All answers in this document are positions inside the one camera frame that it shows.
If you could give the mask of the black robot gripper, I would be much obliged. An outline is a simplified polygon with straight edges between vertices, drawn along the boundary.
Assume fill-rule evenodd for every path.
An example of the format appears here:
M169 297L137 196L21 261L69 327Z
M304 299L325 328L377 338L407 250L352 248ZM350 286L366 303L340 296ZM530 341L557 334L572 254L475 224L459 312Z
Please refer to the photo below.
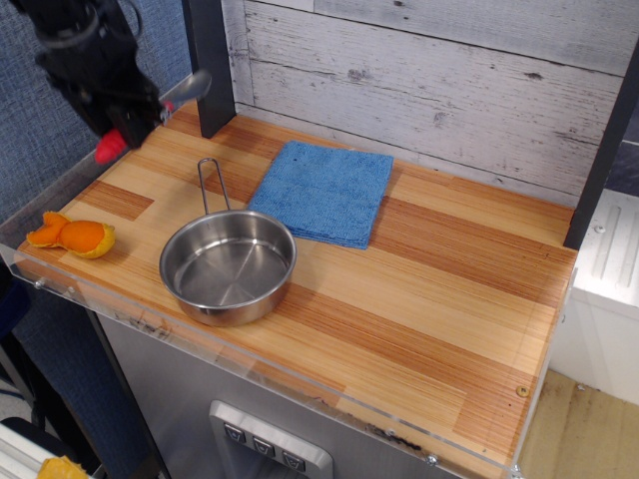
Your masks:
M155 130L144 118L158 109L159 90L137 64L142 20L129 24L117 1L14 1L34 27L36 64L97 135L117 130L139 149Z

